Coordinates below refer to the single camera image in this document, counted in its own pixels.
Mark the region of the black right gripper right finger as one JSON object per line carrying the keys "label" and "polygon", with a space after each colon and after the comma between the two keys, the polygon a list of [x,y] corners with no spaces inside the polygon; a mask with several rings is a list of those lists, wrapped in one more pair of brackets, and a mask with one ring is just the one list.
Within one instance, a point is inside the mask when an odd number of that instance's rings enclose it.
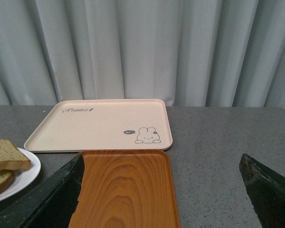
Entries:
{"label": "black right gripper right finger", "polygon": [[254,211],[264,228],[285,228],[285,177],[243,154],[239,170]]}

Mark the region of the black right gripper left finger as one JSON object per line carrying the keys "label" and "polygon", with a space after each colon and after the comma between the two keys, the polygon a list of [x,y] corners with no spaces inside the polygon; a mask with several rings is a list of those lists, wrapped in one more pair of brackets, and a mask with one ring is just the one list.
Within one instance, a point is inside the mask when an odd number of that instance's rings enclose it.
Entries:
{"label": "black right gripper left finger", "polygon": [[77,155],[0,212],[0,228],[67,228],[78,205],[84,159]]}

